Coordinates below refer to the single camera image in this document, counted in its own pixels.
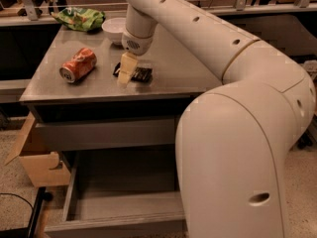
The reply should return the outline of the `white gripper body with grille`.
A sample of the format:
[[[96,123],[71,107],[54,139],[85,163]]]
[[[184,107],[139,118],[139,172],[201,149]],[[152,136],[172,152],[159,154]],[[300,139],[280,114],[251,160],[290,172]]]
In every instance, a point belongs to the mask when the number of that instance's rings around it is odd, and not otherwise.
[[[125,30],[122,34],[122,46],[123,48],[136,55],[142,56],[144,55],[150,48],[152,44],[153,38],[139,38],[130,34],[127,30]]]

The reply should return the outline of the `cream foam-padded gripper finger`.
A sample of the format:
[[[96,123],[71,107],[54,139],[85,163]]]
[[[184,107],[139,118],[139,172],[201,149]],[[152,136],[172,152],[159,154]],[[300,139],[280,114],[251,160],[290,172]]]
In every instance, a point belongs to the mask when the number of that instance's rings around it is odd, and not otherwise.
[[[120,71],[118,75],[118,85],[121,87],[126,87],[128,83],[131,81],[132,76],[136,70],[138,65],[138,58],[130,53],[125,52],[121,55],[120,60]]]

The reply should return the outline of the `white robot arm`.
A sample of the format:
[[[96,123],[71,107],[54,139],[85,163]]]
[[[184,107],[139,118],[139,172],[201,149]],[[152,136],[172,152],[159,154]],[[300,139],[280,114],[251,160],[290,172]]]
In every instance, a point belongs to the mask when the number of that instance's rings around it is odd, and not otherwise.
[[[222,83],[189,104],[176,130],[189,238],[288,238],[284,162],[314,116],[309,74],[184,0],[126,1],[125,43],[162,25]]]

